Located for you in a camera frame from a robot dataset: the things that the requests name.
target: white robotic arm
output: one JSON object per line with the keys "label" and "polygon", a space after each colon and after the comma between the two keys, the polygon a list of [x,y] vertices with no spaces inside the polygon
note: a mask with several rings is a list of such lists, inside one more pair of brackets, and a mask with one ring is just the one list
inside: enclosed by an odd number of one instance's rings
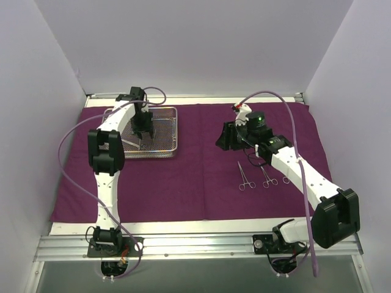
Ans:
{"label": "white robotic arm", "polygon": [[[128,101],[120,100],[116,101],[113,110],[122,107],[128,103]],[[115,131],[121,135],[125,129],[126,124],[134,117],[135,109],[134,104],[129,104],[121,108],[116,113],[108,116],[108,118],[98,127],[101,131]],[[120,170],[116,171],[113,175],[105,172],[95,172],[95,179],[97,181],[98,198],[105,204],[106,208],[120,222],[117,206],[117,186],[118,178],[120,176]],[[116,228],[117,224],[110,218],[105,208],[98,203],[98,218],[97,226],[104,230],[110,230]]]}
{"label": "white robotic arm", "polygon": [[153,134],[153,117],[148,105],[141,102],[144,98],[145,92],[139,87],[132,87],[129,95],[119,95],[113,114],[88,133],[89,164],[97,181],[98,198],[105,205],[98,203],[97,227],[93,233],[95,245],[122,246],[117,207],[118,179],[125,164],[121,134],[129,121],[139,138],[144,132]]}
{"label": "white robotic arm", "polygon": [[[252,112],[245,104],[236,104],[233,109],[237,112],[236,120],[224,123],[216,145],[223,150],[254,148],[258,157],[303,192],[302,173],[292,144],[284,136],[273,134],[263,112]],[[358,196],[351,189],[342,190],[303,158],[299,159],[304,166],[308,201],[315,211],[311,219],[313,238],[321,247],[329,248],[360,230]],[[308,241],[306,220],[291,219],[274,227],[273,239],[280,248]]]}

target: white enclosure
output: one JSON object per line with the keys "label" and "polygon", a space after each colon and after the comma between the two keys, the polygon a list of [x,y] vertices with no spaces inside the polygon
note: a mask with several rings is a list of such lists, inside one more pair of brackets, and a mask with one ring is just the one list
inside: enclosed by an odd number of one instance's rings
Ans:
{"label": "white enclosure", "polygon": [[391,288],[391,2],[355,0],[308,89],[336,184],[360,195],[360,238],[375,292]]}
{"label": "white enclosure", "polygon": [[56,198],[56,149],[85,96],[34,2],[1,2],[0,39],[0,291],[22,292]]}
{"label": "white enclosure", "polygon": [[37,0],[87,93],[307,88],[352,0]]}
{"label": "white enclosure", "polygon": [[388,292],[390,14],[386,0],[1,1],[0,291],[25,287],[84,92],[156,85],[304,92],[334,182],[359,195],[374,290]]}

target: purple mat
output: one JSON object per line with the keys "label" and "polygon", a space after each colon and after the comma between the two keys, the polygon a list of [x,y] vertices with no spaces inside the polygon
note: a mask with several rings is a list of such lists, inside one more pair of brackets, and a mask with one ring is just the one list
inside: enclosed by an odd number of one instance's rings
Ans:
{"label": "purple mat", "polygon": [[[177,106],[178,151],[168,159],[127,160],[119,179],[119,214],[127,222],[167,222],[189,220],[257,219],[302,217],[303,197],[294,185],[284,184],[282,174],[265,167],[277,186],[265,189],[261,170],[250,165],[242,151],[222,151],[215,146],[223,122],[233,121],[231,105]],[[251,104],[252,110],[265,112],[267,124],[275,134],[292,140],[291,124],[280,103]],[[325,178],[331,179],[316,124],[308,107],[290,103],[298,132],[300,154]],[[103,113],[105,107],[83,109],[79,120]],[[66,164],[67,173],[80,185],[96,194],[97,187],[88,165],[87,132],[99,120],[82,125],[75,135]],[[238,163],[255,189],[240,191]],[[92,223],[97,219],[97,202],[60,181],[51,221]]]}

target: wire mesh tray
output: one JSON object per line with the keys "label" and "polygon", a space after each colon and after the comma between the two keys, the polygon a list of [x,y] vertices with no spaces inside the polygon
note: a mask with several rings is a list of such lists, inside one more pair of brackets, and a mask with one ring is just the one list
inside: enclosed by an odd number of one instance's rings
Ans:
{"label": "wire mesh tray", "polygon": [[121,134],[126,159],[173,157],[178,148],[178,111],[175,107],[150,107],[153,113],[153,137],[133,135],[130,121]]}

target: forceps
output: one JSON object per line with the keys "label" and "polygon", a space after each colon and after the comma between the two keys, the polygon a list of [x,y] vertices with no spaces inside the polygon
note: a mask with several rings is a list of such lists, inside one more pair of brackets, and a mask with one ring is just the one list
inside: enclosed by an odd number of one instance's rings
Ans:
{"label": "forceps", "polygon": [[239,161],[238,161],[238,166],[239,166],[240,174],[242,175],[242,179],[243,179],[243,183],[239,184],[239,190],[244,191],[246,189],[246,184],[248,184],[250,186],[250,188],[255,188],[255,183],[253,181],[249,182],[247,180],[247,177],[245,176],[243,169],[242,169],[242,166],[240,166]]}
{"label": "forceps", "polygon": [[262,183],[263,187],[264,187],[264,188],[269,188],[269,185],[270,185],[269,182],[271,182],[271,184],[273,184],[273,185],[277,185],[277,184],[279,183],[279,182],[277,181],[277,179],[275,179],[275,178],[270,179],[269,175],[268,175],[267,172],[264,170],[262,164],[261,164],[261,163],[258,163],[258,164],[259,164],[259,166],[261,167],[262,172],[263,172],[263,175],[264,175],[265,178],[266,178],[266,181],[264,181],[264,182]]}

